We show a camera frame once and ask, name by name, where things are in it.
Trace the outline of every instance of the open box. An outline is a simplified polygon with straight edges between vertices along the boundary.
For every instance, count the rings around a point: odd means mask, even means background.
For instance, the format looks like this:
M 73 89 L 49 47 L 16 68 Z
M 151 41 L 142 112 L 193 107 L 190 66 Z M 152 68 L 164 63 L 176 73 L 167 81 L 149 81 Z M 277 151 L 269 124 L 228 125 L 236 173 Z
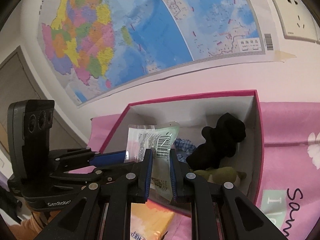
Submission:
M 202 128 L 215 127 L 218 118 L 226 112 L 244 122 L 246 138 L 238 144 L 236 154 L 224 158 L 220 166 L 232 166 L 247 173 L 239 189 L 255 203 L 263 167 L 261 112 L 255 90 L 195 94 L 129 104 L 110 130 L 100 152 L 126 149 L 131 124 L 157 125 L 172 121 L 180 124 L 179 138 L 189 139 L 198 146 L 205 142 Z

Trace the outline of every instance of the green plush toy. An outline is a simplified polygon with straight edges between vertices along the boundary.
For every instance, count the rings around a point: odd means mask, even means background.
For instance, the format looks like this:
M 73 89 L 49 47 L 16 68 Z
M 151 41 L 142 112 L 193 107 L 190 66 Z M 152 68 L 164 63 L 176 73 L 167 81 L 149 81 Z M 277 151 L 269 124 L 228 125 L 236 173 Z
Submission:
M 236 171 L 232 167 L 223 167 L 218 169 L 208 168 L 204 170 L 194 171 L 194 174 L 204 177 L 208 182 L 222 185 L 225 182 L 232 182 L 236 187 L 239 187 L 241 179 L 245 179 L 245 172 Z

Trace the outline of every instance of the checkered cloth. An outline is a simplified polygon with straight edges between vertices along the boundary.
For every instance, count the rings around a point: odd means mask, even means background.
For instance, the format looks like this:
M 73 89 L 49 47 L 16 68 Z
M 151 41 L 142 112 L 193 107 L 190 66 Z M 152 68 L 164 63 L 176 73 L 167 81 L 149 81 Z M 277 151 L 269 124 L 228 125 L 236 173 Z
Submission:
M 176 148 L 178 161 L 184 163 L 187 163 L 186 158 L 189 155 L 191 155 L 196 149 L 196 146 L 190 140 L 187 139 L 177 138 L 174 141 L 173 145 Z

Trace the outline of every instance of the black plush toy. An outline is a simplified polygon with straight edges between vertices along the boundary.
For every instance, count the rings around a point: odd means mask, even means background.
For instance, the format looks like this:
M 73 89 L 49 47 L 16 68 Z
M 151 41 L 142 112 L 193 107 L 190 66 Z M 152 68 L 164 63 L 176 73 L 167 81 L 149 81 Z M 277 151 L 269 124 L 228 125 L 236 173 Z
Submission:
M 236 153 L 236 143 L 244 140 L 245 125 L 229 113 L 218 119 L 216 128 L 206 126 L 201 131 L 205 143 L 186 158 L 193 170 L 219 168 L 224 157 L 232 157 Z

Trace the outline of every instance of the barcode on map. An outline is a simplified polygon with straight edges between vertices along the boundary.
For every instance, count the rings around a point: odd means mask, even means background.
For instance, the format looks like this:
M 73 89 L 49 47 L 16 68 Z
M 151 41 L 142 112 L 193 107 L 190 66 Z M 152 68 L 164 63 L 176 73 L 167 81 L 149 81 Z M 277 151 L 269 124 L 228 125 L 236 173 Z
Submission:
M 271 33 L 265 33 L 264 38 L 266 39 L 267 50 L 273 50 Z
M 151 182 L 153 182 L 153 184 L 155 186 L 159 187 L 160 189 L 163 189 L 163 190 L 167 190 L 168 189 L 167 181 L 165 181 L 165 180 L 156 179 L 156 178 L 151 177 Z
M 156 149 L 156 156 L 158 158 L 168 158 L 169 150 L 170 150 L 170 136 L 160 136 L 158 139 L 157 149 Z

